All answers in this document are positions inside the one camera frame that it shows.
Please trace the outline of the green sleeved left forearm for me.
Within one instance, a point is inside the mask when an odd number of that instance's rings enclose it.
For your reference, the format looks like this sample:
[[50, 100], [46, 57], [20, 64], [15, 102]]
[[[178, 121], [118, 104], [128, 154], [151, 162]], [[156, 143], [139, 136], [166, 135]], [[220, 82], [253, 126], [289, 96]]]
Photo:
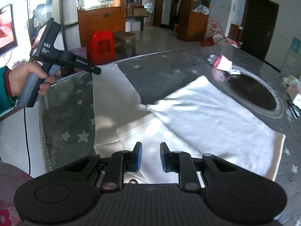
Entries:
[[0, 69], [0, 113], [13, 108], [16, 104], [17, 97], [12, 96], [10, 83], [9, 83], [9, 73], [10, 69], [4, 66]]

